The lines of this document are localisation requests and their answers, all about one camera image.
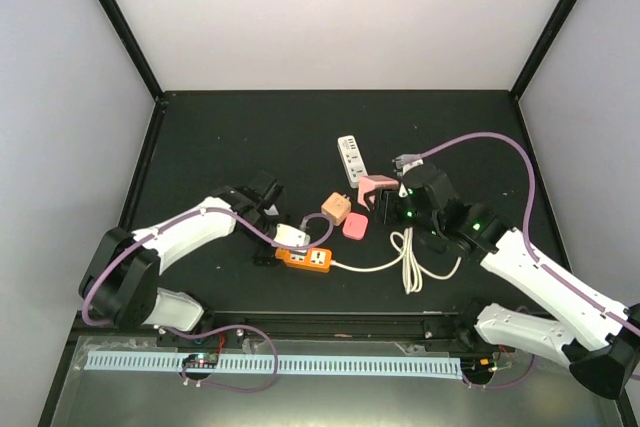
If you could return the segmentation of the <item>beige cube plug adapter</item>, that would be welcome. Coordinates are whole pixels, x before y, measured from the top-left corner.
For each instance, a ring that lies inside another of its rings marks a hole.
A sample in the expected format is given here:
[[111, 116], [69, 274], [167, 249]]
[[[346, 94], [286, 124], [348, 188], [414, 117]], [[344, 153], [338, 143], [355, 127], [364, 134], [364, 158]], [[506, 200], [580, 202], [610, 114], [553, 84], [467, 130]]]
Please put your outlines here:
[[321, 205], [321, 213], [330, 218], [334, 226], [340, 226], [351, 213], [351, 201], [346, 195], [333, 192]]

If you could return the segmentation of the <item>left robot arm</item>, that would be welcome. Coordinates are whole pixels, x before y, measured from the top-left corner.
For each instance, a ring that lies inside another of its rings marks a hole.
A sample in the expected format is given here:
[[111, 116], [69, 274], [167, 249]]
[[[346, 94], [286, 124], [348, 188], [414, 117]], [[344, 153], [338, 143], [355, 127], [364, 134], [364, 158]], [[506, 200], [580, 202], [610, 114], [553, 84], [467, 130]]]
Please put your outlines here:
[[223, 186], [196, 206], [154, 226], [107, 231], [79, 285], [81, 317], [89, 326], [140, 326], [179, 330], [193, 346], [207, 344], [215, 323], [185, 292], [159, 285], [173, 264], [205, 244], [243, 228], [258, 239], [277, 237], [284, 187], [260, 172], [246, 186]]

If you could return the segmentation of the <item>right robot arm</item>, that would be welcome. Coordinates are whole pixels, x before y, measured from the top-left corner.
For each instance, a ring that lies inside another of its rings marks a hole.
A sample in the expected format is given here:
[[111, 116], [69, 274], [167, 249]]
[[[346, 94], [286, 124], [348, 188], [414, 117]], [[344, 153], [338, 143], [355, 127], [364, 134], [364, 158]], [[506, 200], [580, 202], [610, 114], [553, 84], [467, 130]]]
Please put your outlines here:
[[569, 370], [590, 392], [615, 400], [639, 364], [639, 308], [589, 287], [528, 244], [524, 233], [489, 208], [467, 204], [448, 176], [432, 164], [412, 165], [401, 177], [363, 193], [362, 205], [404, 237], [417, 232], [459, 259], [508, 282], [549, 313], [520, 313], [497, 303], [475, 303], [454, 326], [457, 343], [511, 346]]

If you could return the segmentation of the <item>pink plug adapter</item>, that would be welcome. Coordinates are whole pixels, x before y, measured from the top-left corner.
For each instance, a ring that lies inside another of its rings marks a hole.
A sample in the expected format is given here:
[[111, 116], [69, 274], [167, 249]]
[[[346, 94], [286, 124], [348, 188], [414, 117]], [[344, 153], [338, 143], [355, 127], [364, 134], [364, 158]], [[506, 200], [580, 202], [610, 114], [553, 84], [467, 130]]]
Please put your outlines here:
[[366, 234], [368, 223], [369, 219], [367, 216], [350, 212], [343, 222], [342, 234], [348, 239], [360, 241]]

